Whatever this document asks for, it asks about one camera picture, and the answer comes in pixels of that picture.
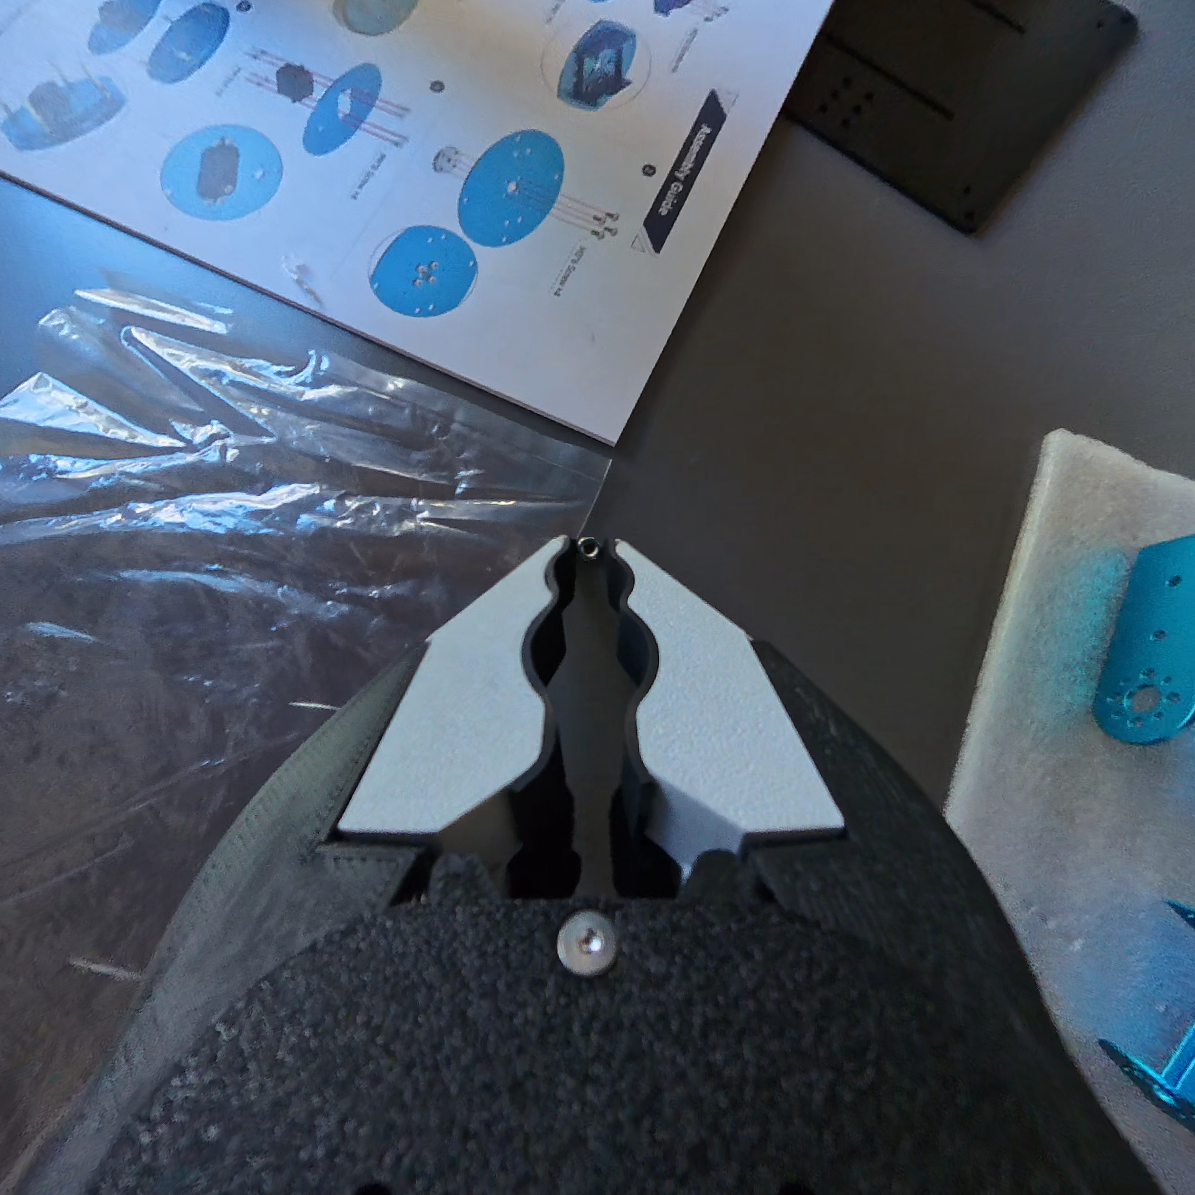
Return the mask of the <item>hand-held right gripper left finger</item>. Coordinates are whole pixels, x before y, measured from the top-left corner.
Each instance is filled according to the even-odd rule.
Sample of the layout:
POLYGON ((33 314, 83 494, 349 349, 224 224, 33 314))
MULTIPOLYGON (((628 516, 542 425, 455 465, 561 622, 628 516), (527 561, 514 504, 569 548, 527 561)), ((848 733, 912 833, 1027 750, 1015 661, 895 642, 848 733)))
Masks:
POLYGON ((335 827, 340 837, 517 837, 558 748, 574 541, 549 539, 431 632, 335 827))

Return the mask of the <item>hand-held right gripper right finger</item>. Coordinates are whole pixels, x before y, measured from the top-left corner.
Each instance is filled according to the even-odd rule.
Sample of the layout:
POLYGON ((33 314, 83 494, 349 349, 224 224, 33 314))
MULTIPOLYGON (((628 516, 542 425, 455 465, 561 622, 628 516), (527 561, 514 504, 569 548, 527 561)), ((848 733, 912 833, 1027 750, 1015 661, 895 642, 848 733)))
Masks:
POLYGON ((633 684, 622 873, 689 879, 712 851, 841 837, 845 816, 753 637, 621 539, 609 544, 609 600, 633 684))

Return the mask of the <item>dark grey desk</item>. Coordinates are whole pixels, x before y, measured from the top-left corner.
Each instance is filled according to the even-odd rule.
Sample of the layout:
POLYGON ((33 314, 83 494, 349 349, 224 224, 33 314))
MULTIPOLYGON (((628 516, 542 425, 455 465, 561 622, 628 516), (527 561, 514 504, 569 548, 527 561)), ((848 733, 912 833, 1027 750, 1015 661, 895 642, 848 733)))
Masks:
POLYGON ((110 274, 326 336, 608 453, 615 533, 781 648, 943 800, 1039 445, 1192 476, 1192 2, 965 235, 780 120, 615 449, 13 183, 3 335, 110 274))

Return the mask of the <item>white foam sheet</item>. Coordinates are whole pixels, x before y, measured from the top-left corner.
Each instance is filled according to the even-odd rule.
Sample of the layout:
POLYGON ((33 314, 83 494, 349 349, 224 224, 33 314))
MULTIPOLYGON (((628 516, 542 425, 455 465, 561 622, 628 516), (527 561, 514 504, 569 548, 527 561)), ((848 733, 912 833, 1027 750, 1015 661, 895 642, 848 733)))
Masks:
POLYGON ((996 611, 946 816, 995 888, 1052 1017, 1167 1191, 1192 1191, 1192 1133, 1099 1045, 1103 961, 1158 904, 1192 903, 1192 723, 1127 743, 1094 716, 1143 547, 1192 534, 1192 479, 1052 430, 996 611))

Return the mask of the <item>clear plastic bag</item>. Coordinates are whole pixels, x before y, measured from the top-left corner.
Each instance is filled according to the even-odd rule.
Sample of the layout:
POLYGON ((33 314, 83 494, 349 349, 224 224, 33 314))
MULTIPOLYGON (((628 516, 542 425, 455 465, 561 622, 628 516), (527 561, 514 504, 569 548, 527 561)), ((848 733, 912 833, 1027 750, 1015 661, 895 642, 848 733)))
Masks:
POLYGON ((3 335, 3 1152, 118 1034, 248 799, 608 453, 110 274, 3 335))

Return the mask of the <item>small clear plastic scrap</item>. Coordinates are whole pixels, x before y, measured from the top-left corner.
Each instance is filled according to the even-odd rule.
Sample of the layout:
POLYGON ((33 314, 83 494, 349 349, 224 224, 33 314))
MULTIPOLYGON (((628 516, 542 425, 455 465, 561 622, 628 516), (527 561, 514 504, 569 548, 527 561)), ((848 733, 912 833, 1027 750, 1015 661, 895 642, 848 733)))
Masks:
POLYGON ((279 260, 282 272, 289 281, 302 292, 308 305, 316 311, 325 312, 326 304, 326 281, 320 271, 309 264, 300 254, 293 251, 285 253, 279 260))

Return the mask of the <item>white instruction sheet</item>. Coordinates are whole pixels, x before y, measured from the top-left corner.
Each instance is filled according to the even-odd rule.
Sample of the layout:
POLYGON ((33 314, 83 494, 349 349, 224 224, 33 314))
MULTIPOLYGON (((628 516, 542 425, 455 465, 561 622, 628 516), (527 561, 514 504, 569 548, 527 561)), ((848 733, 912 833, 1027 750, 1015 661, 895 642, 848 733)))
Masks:
POLYGON ((3 173, 615 443, 831 6, 3 2, 3 173))

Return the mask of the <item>black flat metal plate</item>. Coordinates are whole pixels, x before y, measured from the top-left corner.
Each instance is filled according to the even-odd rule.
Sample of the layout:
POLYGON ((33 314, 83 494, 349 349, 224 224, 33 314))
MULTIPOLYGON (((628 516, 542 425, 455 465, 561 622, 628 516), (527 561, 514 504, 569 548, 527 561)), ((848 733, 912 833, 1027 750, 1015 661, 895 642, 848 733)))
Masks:
POLYGON ((838 1, 783 110, 978 234, 1138 32, 1111 1, 838 1))

